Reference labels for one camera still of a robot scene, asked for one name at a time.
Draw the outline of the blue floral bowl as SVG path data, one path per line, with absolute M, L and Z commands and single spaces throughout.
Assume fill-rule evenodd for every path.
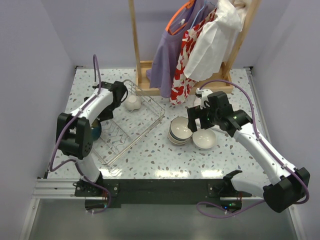
M 91 135 L 93 141 L 97 141 L 102 134 L 102 125 L 99 119 L 95 119 L 91 125 Z

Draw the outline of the beige bowl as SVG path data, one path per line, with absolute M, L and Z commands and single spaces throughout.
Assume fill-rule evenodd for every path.
M 174 142 L 174 143 L 182 143 L 182 142 L 188 142 L 190 139 L 186 139 L 186 140 L 177 140 L 175 138 L 172 138 L 170 135 L 168 136 L 168 139 L 171 141 L 171 142 Z

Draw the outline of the white ribbed bowl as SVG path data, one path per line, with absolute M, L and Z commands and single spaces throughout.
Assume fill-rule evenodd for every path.
M 210 149 L 216 145 L 217 137 L 211 129 L 199 129 L 193 133 L 192 141 L 200 149 Z

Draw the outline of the teal and white bowl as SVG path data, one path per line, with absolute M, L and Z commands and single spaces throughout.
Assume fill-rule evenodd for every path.
M 188 128 L 189 120 L 186 117 L 178 116 L 169 125 L 170 135 L 178 141 L 185 141 L 192 137 L 193 133 Z

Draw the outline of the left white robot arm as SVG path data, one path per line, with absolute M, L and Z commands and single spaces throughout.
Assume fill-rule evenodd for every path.
M 94 87 L 93 94 L 71 113 L 61 113 L 57 117 L 56 141 L 49 163 L 49 170 L 54 172 L 53 161 L 58 150 L 74 162 L 80 175 L 87 182 L 86 191 L 92 196 L 99 196 L 104 184 L 99 181 L 102 174 L 96 167 L 93 157 L 92 125 L 95 120 L 112 119 L 113 111 L 128 96 L 128 89 L 123 82 L 101 82 Z

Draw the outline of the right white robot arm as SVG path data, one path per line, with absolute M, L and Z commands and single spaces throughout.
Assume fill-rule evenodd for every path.
M 266 173 L 269 185 L 260 187 L 251 180 L 235 178 L 239 170 L 224 177 L 223 192 L 230 197 L 238 192 L 246 192 L 264 199 L 275 212 L 281 213 L 294 204 L 303 204 L 310 197 L 308 184 L 309 171 L 297 168 L 287 161 L 258 130 L 253 117 L 244 110 L 234 110 L 228 96 L 223 91 L 212 92 L 209 89 L 196 90 L 199 105 L 187 109 L 188 128 L 198 131 L 200 128 L 210 129 L 214 126 L 234 138 L 251 154 Z

